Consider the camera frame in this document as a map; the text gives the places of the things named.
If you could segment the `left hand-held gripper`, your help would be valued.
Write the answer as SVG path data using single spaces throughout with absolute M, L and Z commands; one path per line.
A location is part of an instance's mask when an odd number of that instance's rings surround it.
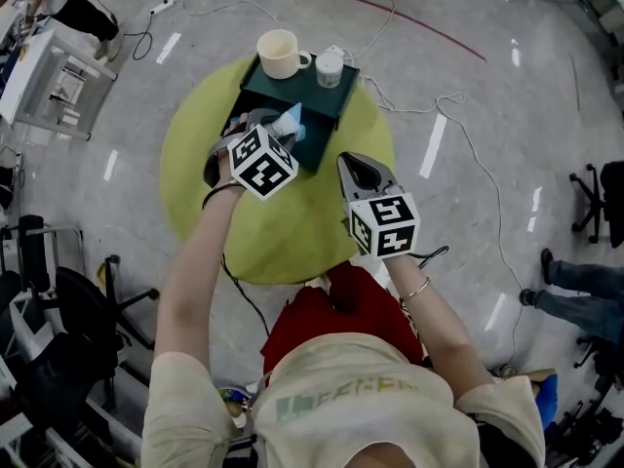
M 265 201 L 291 182 L 298 162 L 291 155 L 299 136 L 298 119 L 289 113 L 257 108 L 248 113 L 209 150 L 204 182 L 215 188 L 220 181 L 219 157 L 229 156 L 230 182 Z

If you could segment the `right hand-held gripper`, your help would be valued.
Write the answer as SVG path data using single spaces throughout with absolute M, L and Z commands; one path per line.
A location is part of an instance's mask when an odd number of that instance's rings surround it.
M 414 252 L 420 216 L 391 170 L 361 153 L 336 158 L 346 228 L 361 254 L 384 259 Z

